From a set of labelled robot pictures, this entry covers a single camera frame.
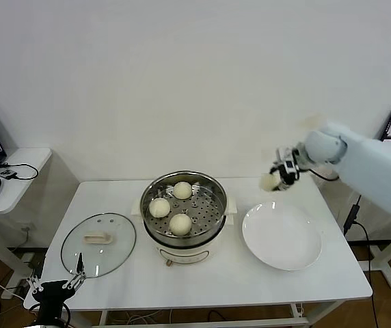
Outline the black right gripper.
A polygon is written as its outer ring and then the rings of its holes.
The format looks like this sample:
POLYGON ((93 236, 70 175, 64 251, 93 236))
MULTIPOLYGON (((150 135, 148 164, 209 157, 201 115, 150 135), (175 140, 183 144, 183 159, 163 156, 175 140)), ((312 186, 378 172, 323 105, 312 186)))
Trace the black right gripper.
POLYGON ((300 178, 300 173, 307 172, 307 152, 305 146, 278 148, 277 160, 271 167, 270 174, 279 174, 280 181, 276 191, 286 191, 300 178))

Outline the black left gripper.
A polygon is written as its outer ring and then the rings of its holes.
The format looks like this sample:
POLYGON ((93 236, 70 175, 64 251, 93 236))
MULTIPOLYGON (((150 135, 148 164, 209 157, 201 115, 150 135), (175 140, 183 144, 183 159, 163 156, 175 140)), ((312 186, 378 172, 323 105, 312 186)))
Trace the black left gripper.
POLYGON ((33 298, 39 308, 33 326, 37 327, 69 327, 70 310, 65 300, 70 297, 68 290, 77 291, 86 279, 84 271, 83 254, 79 253, 75 274, 71 280, 45 282, 41 284, 40 278, 44 268, 41 261, 27 278, 33 298))

